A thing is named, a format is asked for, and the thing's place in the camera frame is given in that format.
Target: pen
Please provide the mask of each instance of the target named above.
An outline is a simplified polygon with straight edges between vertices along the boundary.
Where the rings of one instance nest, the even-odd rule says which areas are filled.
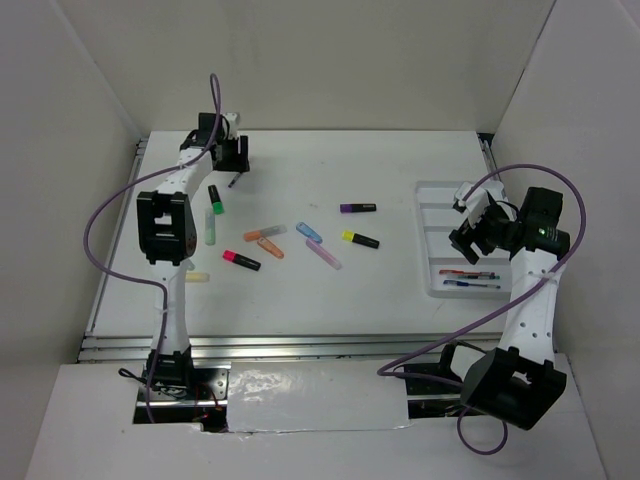
[[[347,242],[357,243],[369,248],[378,248],[380,246],[380,242],[378,240],[365,237],[364,235],[360,235],[359,233],[350,232],[349,230],[345,230],[342,233],[342,239],[346,240]]]
[[[452,285],[454,287],[482,287],[482,288],[495,288],[496,290],[500,290],[500,285],[491,285],[488,283],[469,283],[469,282],[460,282],[458,280],[445,280],[445,285]]]
[[[260,270],[260,266],[262,265],[260,262],[256,262],[244,255],[232,252],[231,250],[225,250],[222,254],[222,258],[227,262],[235,263],[236,265],[240,265],[241,267],[248,268],[250,270],[255,270],[256,272]]]
[[[209,274],[204,272],[187,272],[184,281],[187,283],[206,283],[209,281]]]
[[[209,199],[211,199],[211,206],[213,207],[213,212],[216,215],[221,215],[224,213],[224,207],[222,206],[222,200],[220,200],[220,194],[218,193],[218,189],[215,185],[209,185]]]
[[[455,274],[455,277],[460,280],[500,280],[500,275],[469,275],[469,274]]]
[[[484,275],[484,276],[491,276],[491,275],[495,275],[496,272],[465,272],[464,270],[440,270],[438,272],[440,275],[446,275],[447,273],[455,273],[456,275]]]
[[[231,188],[233,187],[236,182],[238,181],[238,179],[242,176],[243,172],[237,173],[235,177],[233,177],[233,180],[231,180],[231,183],[229,183],[229,185],[227,185],[227,188]]]
[[[375,203],[341,203],[340,213],[375,212],[378,209]]]
[[[267,252],[269,252],[271,255],[273,255],[276,258],[284,258],[284,253],[282,252],[282,250],[280,250],[278,247],[275,246],[275,244],[269,240],[267,240],[264,237],[260,237],[258,239],[258,246],[264,250],[266,250]]]
[[[247,232],[243,235],[245,242],[253,242],[254,240],[258,240],[260,237],[270,237],[272,235],[279,235],[281,233],[285,233],[287,231],[287,227],[284,225],[275,225],[273,227],[263,228],[262,230],[254,230],[253,232]]]
[[[306,223],[299,222],[296,225],[296,230],[298,230],[305,237],[310,238],[311,240],[313,240],[317,244],[321,244],[322,243],[322,237],[320,235],[318,235],[315,232],[315,230],[313,228],[311,228],[309,225],[307,225]]]
[[[305,243],[307,244],[307,247],[313,250],[321,259],[323,259],[333,268],[335,268],[336,270],[340,270],[342,268],[342,264],[338,259],[336,259],[333,255],[327,252],[316,242],[314,242],[311,238],[307,238],[307,241]]]
[[[204,212],[204,243],[216,244],[216,214],[213,209],[207,208]]]

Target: plastic tray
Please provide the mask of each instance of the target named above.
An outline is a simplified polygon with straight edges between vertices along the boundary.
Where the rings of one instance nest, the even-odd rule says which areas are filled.
[[[449,234],[459,228],[466,213],[455,211],[452,206],[454,194],[464,182],[418,182],[416,204],[425,288],[428,295],[439,298],[486,298],[508,299],[511,295],[511,265],[509,253],[496,249],[484,257],[476,249],[480,260],[471,265],[464,256],[451,246]],[[483,185],[496,200],[507,200],[500,182],[489,181]],[[469,283],[500,285],[500,290],[482,287],[457,287],[445,285],[444,280],[455,280],[455,276],[441,275],[440,270],[491,271],[500,275],[499,280],[463,280]]]

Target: purple highlighter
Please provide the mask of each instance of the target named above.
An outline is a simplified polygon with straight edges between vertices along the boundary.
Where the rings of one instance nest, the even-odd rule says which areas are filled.
[[[341,203],[340,213],[375,212],[375,203]]]

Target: white backdrop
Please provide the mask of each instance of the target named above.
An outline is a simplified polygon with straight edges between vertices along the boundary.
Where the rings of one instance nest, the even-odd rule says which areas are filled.
[[[0,66],[0,478],[17,480],[98,285],[84,225],[126,180],[135,138],[45,0],[2,2]],[[96,224],[100,257],[115,214]]]
[[[553,0],[59,0],[143,131],[495,131]]]
[[[558,0],[493,150],[499,165],[560,170],[584,196],[587,233],[562,277],[556,333],[611,479],[640,478],[639,132],[640,28],[618,0]],[[527,185],[560,187],[537,173],[503,178],[516,200]],[[576,202],[564,203],[575,236]]]

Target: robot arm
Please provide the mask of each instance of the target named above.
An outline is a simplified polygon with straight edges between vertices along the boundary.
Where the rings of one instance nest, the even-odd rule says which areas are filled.
[[[201,113],[198,130],[180,146],[178,165],[186,165],[199,155],[213,129],[215,115]],[[190,388],[193,383],[191,344],[185,321],[185,278],[188,259],[196,250],[197,234],[190,199],[213,170],[249,170],[248,139],[238,136],[239,117],[222,116],[213,146],[196,163],[171,172],[153,192],[137,198],[140,249],[151,264],[158,282],[167,289],[167,322],[162,342],[163,293],[155,300],[156,328],[147,360],[147,371],[156,352],[158,361],[153,382]]]
[[[454,208],[468,216],[449,236],[452,245],[475,264],[495,248],[510,252],[511,300],[530,290],[569,249],[569,235],[556,229],[562,194],[530,188],[517,218],[484,189],[463,202],[469,184],[456,193]],[[450,344],[450,370],[463,381],[461,401],[525,430],[532,428],[560,397],[566,375],[553,367],[553,315],[558,283],[564,268],[527,301],[509,310],[498,347],[486,354]]]

